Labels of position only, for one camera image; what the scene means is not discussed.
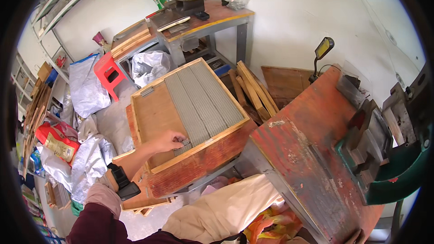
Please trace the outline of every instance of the red plastic bag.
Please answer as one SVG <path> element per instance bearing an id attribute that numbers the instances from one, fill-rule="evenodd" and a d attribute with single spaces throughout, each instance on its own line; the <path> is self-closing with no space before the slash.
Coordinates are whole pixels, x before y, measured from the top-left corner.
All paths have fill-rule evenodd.
<path id="1" fill-rule="evenodd" d="M 36 129 L 35 136 L 45 147 L 71 166 L 80 143 L 77 141 L 77 131 L 70 125 L 61 122 L 51 126 L 45 122 Z"/>

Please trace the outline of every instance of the sleeve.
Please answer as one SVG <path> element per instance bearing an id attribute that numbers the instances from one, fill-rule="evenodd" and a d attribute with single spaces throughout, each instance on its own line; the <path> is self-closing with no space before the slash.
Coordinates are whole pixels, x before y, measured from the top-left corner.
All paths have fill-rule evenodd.
<path id="1" fill-rule="evenodd" d="M 96 203 L 105 206 L 113 213 L 117 220 L 121 215 L 122 200 L 114 191 L 106 175 L 97 178 L 95 184 L 90 187 L 84 206 L 88 203 Z"/>
<path id="2" fill-rule="evenodd" d="M 84 210 L 66 237 L 67 243 L 110 243 L 113 239 L 130 243 L 125 225 L 118 220 L 121 202 L 107 177 L 97 178 L 88 191 Z"/>

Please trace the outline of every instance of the perforated metal strip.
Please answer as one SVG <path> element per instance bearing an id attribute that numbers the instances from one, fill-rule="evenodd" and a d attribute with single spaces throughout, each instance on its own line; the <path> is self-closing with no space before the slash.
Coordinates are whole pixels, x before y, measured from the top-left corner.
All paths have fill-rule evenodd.
<path id="1" fill-rule="evenodd" d="M 236 108 L 235 104 L 205 65 L 197 63 L 190 66 L 190 68 L 208 97 L 213 102 L 214 106 L 219 111 L 220 115 L 223 117 L 227 127 L 231 127 L 244 119 L 241 112 Z"/>
<path id="2" fill-rule="evenodd" d="M 173 150 L 173 153 L 175 154 L 175 156 L 178 156 L 178 155 L 180 155 L 182 153 L 185 153 L 186 151 L 190 150 L 191 148 L 192 148 L 191 143 L 189 143 L 189 144 L 185 145 L 182 148 Z"/>
<path id="3" fill-rule="evenodd" d="M 177 72 L 184 89 L 193 103 L 199 117 L 202 119 L 210 135 L 214 137 L 227 128 L 226 123 L 211 99 L 199 83 L 190 67 Z"/>
<path id="4" fill-rule="evenodd" d="M 178 73 L 165 78 L 167 89 L 178 111 L 181 122 L 190 138 L 193 147 L 209 139 L 209 133 L 205 128 L 202 119 L 193 106 L 184 86 L 179 79 Z"/>

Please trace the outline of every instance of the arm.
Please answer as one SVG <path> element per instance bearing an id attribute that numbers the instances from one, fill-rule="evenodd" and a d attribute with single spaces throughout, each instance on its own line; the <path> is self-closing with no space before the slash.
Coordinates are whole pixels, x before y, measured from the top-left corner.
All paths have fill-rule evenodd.
<path id="1" fill-rule="evenodd" d="M 159 138 L 142 144 L 135 152 L 126 155 L 117 162 L 122 166 L 128 180 L 143 164 L 156 153 L 181 148 L 184 145 L 178 141 L 186 139 L 179 132 L 168 130 Z M 67 236 L 68 243 L 110 243 L 116 238 L 116 243 L 128 242 L 127 231 L 122 222 L 118 221 L 121 214 L 121 199 L 116 194 L 118 185 L 108 170 L 104 176 L 97 178 L 90 187 L 84 210 L 80 212 L 71 233 Z"/>

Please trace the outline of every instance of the wooden box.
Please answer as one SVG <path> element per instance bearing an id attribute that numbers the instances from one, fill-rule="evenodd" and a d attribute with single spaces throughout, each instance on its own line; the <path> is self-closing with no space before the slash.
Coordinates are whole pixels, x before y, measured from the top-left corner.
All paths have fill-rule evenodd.
<path id="1" fill-rule="evenodd" d="M 147 171 L 151 174 L 163 171 L 171 167 L 172 165 L 186 159 L 187 157 L 198 153 L 199 151 L 209 147 L 210 145 L 214 144 L 225 136 L 238 130 L 250 120 L 248 114 L 235 100 L 233 95 L 225 87 L 225 85 L 218 78 L 218 76 L 211 70 L 205 60 L 203 60 L 203 58 L 199 58 L 156 79 L 152 83 L 146 85 L 144 88 L 138 90 L 136 93 L 131 95 L 131 105 L 134 116 L 134 129 L 138 135 L 138 141 L 140 144 L 160 136 L 160 134 L 165 132 L 167 129 L 183 133 L 184 135 L 189 137 L 186 128 L 184 127 L 183 122 L 175 107 L 175 103 L 172 100 L 165 79 L 183 70 L 184 68 L 192 66 L 193 64 L 203 64 L 204 66 L 206 66 L 206 69 L 212 75 L 212 79 L 215 79 L 215 81 L 218 82 L 218 85 L 223 89 L 230 102 L 233 103 L 233 105 L 236 107 L 237 113 L 238 111 L 241 113 L 241 120 L 226 128 L 222 132 L 214 136 L 210 136 L 210 139 L 192 147 L 190 150 L 187 150 L 186 152 L 178 156 L 175 156 L 173 150 L 169 152 L 155 154 L 145 164 Z"/>

